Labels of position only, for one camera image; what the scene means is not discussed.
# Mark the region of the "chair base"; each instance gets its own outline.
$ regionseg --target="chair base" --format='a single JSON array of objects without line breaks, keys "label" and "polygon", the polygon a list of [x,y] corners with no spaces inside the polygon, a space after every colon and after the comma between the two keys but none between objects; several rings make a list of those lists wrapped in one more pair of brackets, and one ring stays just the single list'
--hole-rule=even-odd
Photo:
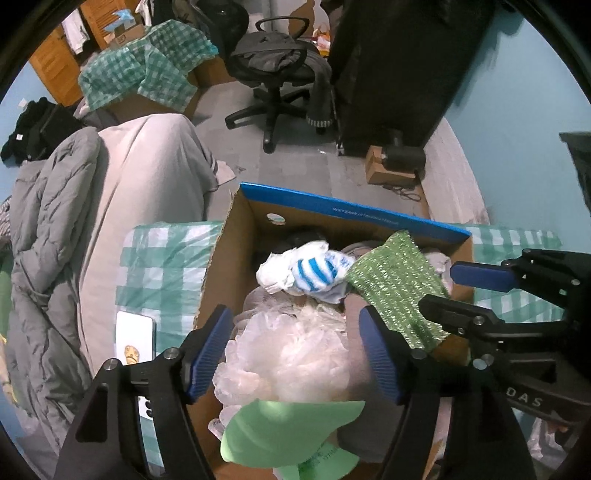
[{"label": "chair base", "polygon": [[[269,88],[268,91],[257,88],[254,90],[254,96],[261,103],[252,105],[247,108],[243,108],[231,115],[226,117],[226,126],[229,130],[232,130],[239,125],[236,121],[242,120],[243,118],[262,115],[267,115],[265,122],[265,132],[263,134],[262,149],[265,153],[273,153],[275,150],[275,144],[273,143],[273,132],[275,130],[275,124],[277,123],[277,117],[282,113],[286,115],[296,116],[299,118],[306,118],[306,109],[300,106],[292,105],[291,103],[298,98],[309,99],[310,91],[308,89],[300,89],[295,92],[286,93],[281,95],[278,87]],[[323,134],[326,128],[317,128],[316,131],[319,134]]]}]

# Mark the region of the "cardboard box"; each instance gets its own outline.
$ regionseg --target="cardboard box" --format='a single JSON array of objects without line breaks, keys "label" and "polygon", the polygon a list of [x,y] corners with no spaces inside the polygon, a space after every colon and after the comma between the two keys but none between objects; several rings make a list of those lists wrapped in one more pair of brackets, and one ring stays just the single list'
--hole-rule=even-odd
[{"label": "cardboard box", "polygon": [[[454,226],[309,193],[242,183],[207,268],[196,327],[205,324],[218,304],[228,306],[234,314],[240,313],[245,296],[257,286],[253,253],[271,248],[290,231],[304,227],[321,229],[334,249],[362,240],[384,241],[394,231],[406,229],[420,247],[436,247],[452,261],[472,259],[470,233]],[[454,286],[452,297],[469,301],[470,290]],[[212,388],[188,407],[199,443],[216,478],[274,480],[271,470],[250,469],[221,459],[220,442],[207,429],[208,422],[219,415],[221,408]],[[361,464],[345,478],[373,478],[379,467]]]},{"label": "cardboard box", "polygon": [[365,177],[372,185],[414,187],[419,182],[414,173],[387,170],[382,165],[382,147],[369,147],[365,157]]},{"label": "cardboard box", "polygon": [[[203,89],[200,88],[193,71],[189,72],[187,75],[187,80],[191,85],[198,87],[197,92],[195,92],[195,95],[193,95],[191,98],[187,108],[184,110],[184,112],[182,112],[184,116],[193,121],[197,104],[199,103],[199,99],[203,94]],[[176,110],[168,106],[164,106],[158,102],[154,102],[153,100],[150,100],[139,93],[130,93],[122,100],[110,103],[106,108],[120,123],[124,123],[141,116],[152,115],[153,113],[179,113]]]},{"label": "cardboard box", "polygon": [[142,38],[145,34],[146,30],[142,24],[135,24],[127,29],[123,25],[120,25],[114,32],[105,37],[105,42],[107,42],[111,50],[117,50],[132,40]]},{"label": "cardboard box", "polygon": [[234,77],[230,77],[230,74],[226,70],[226,64],[220,57],[215,57],[199,64],[195,67],[195,75],[199,85],[204,88],[219,85],[220,83],[236,81]]}]

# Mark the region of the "white card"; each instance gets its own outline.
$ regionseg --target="white card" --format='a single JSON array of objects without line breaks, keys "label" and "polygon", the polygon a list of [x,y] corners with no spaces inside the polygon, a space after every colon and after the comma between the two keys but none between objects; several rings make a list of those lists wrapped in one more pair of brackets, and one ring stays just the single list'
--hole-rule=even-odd
[{"label": "white card", "polygon": [[[124,365],[149,362],[154,359],[155,323],[150,317],[117,312],[115,322],[115,352]],[[148,420],[145,397],[138,397],[139,414]]]}]

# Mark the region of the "metal screw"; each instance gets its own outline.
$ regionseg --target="metal screw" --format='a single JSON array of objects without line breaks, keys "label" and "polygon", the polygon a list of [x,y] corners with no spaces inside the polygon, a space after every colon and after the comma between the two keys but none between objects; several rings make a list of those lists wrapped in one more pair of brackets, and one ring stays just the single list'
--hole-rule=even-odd
[{"label": "metal screw", "polygon": [[179,353],[180,353],[179,349],[172,346],[171,348],[167,348],[164,351],[164,358],[166,360],[174,360],[175,358],[178,357]]},{"label": "metal screw", "polygon": [[413,348],[410,354],[416,360],[423,360],[427,358],[427,352],[422,348]]},{"label": "metal screw", "polygon": [[484,363],[486,363],[488,366],[491,366],[493,364],[493,362],[495,361],[495,357],[493,357],[489,353],[485,353],[484,355],[481,356],[480,359],[484,360]]},{"label": "metal screw", "polygon": [[486,367],[488,367],[488,365],[486,364],[486,362],[482,359],[482,358],[477,358],[472,362],[472,365],[474,366],[474,368],[476,368],[477,370],[486,370]]},{"label": "metal screw", "polygon": [[117,365],[119,365],[119,360],[117,360],[116,358],[109,358],[104,364],[103,364],[103,368],[105,370],[113,370],[117,367]]}]

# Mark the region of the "cardboard box on shelf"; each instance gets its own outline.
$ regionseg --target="cardboard box on shelf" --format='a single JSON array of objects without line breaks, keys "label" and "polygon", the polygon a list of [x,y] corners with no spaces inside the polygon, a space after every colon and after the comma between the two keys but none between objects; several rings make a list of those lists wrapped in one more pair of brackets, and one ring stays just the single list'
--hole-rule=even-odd
[{"label": "cardboard box on shelf", "polygon": [[114,32],[109,33],[105,37],[105,42],[108,43],[111,50],[117,50],[132,40],[142,38],[145,34],[146,30],[141,23],[134,24],[130,28],[125,28],[124,25],[119,25]]}]

